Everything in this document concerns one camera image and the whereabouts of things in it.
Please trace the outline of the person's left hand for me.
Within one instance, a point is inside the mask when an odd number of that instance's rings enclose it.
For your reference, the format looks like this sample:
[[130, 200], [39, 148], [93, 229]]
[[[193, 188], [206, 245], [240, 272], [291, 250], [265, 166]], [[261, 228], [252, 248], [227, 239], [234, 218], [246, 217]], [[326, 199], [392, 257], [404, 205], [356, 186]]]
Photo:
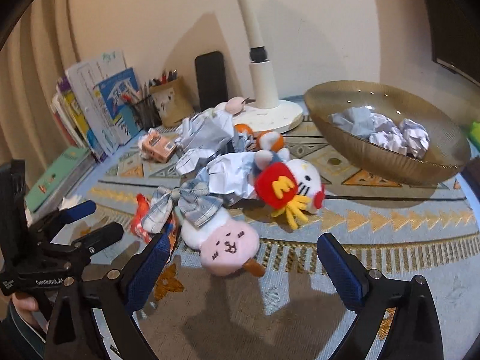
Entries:
[[14, 292], [11, 300], [16, 312], [24, 322], [37, 330], [47, 331], [48, 322], [43, 317], [40, 319], [36, 317], [40, 311], [38, 302], [34, 297], [23, 292]]

